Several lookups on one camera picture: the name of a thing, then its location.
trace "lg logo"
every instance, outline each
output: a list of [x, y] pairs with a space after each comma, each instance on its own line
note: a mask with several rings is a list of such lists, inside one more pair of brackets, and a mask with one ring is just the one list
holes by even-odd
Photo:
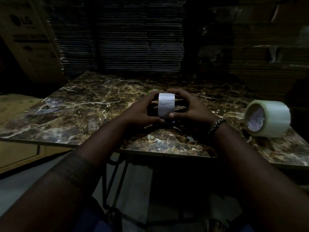
[[28, 17], [28, 16], [17, 17], [16, 15], [12, 14], [12, 15], [10, 15], [10, 17], [11, 17], [12, 22], [18, 27], [20, 27], [21, 24], [31, 25], [33, 23], [32, 20], [30, 19], [30, 17]]

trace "roll of tape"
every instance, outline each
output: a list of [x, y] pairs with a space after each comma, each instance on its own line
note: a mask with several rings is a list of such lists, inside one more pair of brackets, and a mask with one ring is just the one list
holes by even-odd
[[169, 114], [175, 110], [175, 94], [159, 93], [158, 115], [162, 119], [168, 119]]
[[282, 102], [254, 100], [247, 106], [245, 126], [252, 136], [280, 137], [290, 123], [290, 110]]

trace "table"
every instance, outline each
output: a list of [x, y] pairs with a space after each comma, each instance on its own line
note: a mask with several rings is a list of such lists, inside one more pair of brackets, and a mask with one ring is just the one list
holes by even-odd
[[[272, 164], [306, 167], [309, 145], [292, 128], [280, 138], [250, 136], [243, 114], [254, 94], [241, 84], [214, 82], [194, 76], [153, 74], [101, 75], [85, 72], [16, 120], [0, 129], [0, 140], [75, 148], [98, 127], [144, 97], [149, 89], [183, 88], [204, 101], [213, 113], [226, 117], [266, 160]], [[120, 153], [174, 157], [214, 157], [214, 150], [198, 142], [185, 126], [161, 128], [126, 140]]]

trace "forearm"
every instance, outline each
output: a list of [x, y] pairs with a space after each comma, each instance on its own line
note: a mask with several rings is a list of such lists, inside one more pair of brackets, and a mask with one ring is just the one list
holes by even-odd
[[271, 231], [309, 228], [309, 199], [270, 165], [239, 133], [221, 124], [214, 136], [217, 153], [233, 177], [241, 204]]
[[43, 175], [0, 219], [7, 231], [64, 231], [80, 215], [101, 176], [101, 166], [120, 143], [125, 125], [104, 124]]

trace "person's left arm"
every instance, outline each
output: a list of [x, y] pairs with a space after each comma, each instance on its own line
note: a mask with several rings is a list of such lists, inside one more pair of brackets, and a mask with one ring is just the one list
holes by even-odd
[[82, 145], [44, 174], [0, 218], [3, 231], [67, 231], [79, 218], [101, 177], [100, 168], [120, 144], [124, 132], [164, 122], [147, 115], [162, 91], [137, 101], [103, 124]]

